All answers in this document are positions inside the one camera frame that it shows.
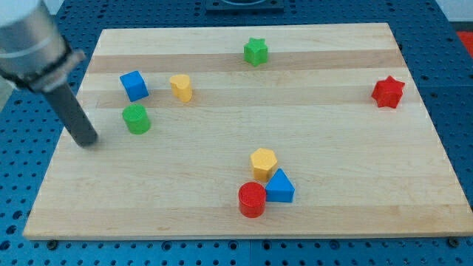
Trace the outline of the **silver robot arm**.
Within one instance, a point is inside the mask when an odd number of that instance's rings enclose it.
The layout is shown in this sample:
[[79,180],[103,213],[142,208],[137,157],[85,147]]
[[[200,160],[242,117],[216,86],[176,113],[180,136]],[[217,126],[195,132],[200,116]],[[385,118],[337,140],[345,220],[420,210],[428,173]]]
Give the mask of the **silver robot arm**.
[[59,32],[42,0],[1,0],[1,76],[20,89],[49,93],[86,58]]

